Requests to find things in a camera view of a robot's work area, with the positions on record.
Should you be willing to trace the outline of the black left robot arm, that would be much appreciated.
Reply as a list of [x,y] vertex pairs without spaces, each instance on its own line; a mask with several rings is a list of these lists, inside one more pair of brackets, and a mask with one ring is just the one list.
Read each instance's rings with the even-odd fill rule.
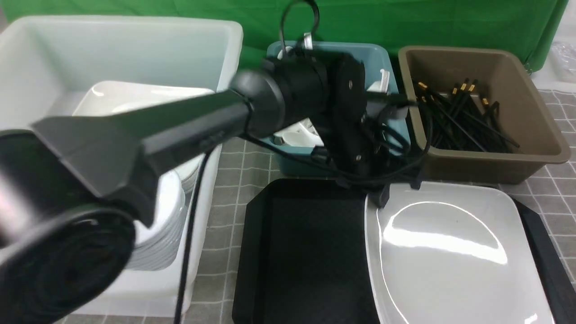
[[230,138],[310,119],[324,148],[298,161],[387,202],[424,154],[387,125],[413,105],[365,90],[348,53],[292,49],[238,72],[228,90],[102,117],[47,117],[1,133],[1,322],[52,324],[103,293],[154,223],[162,175]]

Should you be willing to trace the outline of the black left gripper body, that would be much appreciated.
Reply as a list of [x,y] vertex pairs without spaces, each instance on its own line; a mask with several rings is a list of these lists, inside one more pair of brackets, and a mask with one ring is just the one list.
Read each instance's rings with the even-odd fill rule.
[[335,53],[329,70],[331,108],[326,148],[343,187],[365,192],[377,207],[385,207],[393,183],[420,189],[419,158],[387,125],[398,111],[415,103],[401,94],[369,92],[365,66],[347,53]]

